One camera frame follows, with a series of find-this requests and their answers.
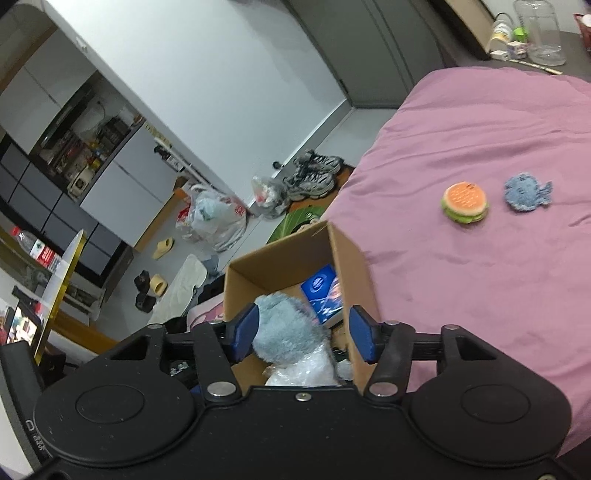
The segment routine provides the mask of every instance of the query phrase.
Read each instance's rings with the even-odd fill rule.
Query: gray floor
[[[317,151],[322,154],[339,155],[348,164],[357,166],[363,154],[374,143],[379,129],[395,111],[390,109],[352,111],[322,142]],[[202,260],[212,255],[212,252],[206,248],[182,240],[174,228],[175,220],[176,216],[166,221],[145,251],[135,253],[133,262],[109,301],[103,306],[96,322],[98,330],[105,335],[115,340],[122,340],[149,323],[150,314],[142,313],[135,308],[137,290],[134,277],[142,270],[148,270],[152,275],[157,273],[170,283],[188,254],[193,253]],[[224,270],[232,258],[250,253],[267,243],[269,236],[281,220],[281,218],[277,220],[251,218],[246,233],[240,241],[230,250],[219,255],[219,269]],[[155,250],[156,243],[168,236],[175,238],[174,248],[160,260],[153,260],[152,252]]]

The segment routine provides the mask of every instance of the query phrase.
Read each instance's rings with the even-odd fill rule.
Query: yellow slipper
[[[171,236],[169,236],[166,240],[158,242],[158,245],[156,246],[156,251],[152,254],[152,258],[154,260],[158,260],[160,257],[162,257],[162,255],[170,252],[170,249],[173,247],[173,245],[174,238],[172,238]]]
[[[150,280],[150,288],[157,297],[161,297],[168,288],[168,283],[160,275],[154,275]]]

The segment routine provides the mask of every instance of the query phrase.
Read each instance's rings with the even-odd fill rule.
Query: burger toy
[[[486,216],[486,194],[475,183],[462,181],[449,187],[441,199],[443,212],[454,222],[479,222]]]

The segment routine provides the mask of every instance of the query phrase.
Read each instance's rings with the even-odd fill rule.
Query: blue fish toy
[[[505,183],[505,200],[513,210],[531,212],[540,205],[549,205],[552,182],[540,187],[538,180],[529,173],[520,173]]]

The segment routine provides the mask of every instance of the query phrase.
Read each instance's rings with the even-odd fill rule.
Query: slipper
[[[144,270],[137,277],[134,278],[135,287],[140,293],[148,293],[150,289],[150,274]]]
[[[162,255],[170,252],[170,249],[173,247],[173,245],[174,238],[172,238],[171,236],[169,236],[166,240],[158,242],[158,245],[156,246],[156,251],[152,254],[152,258],[154,260],[158,260],[160,257],[162,257]]]
[[[150,280],[150,288],[157,297],[161,297],[168,288],[168,283],[160,275],[154,275]]]
[[[135,307],[144,313],[150,313],[156,304],[156,297],[146,295],[145,293],[138,293],[135,298]]]

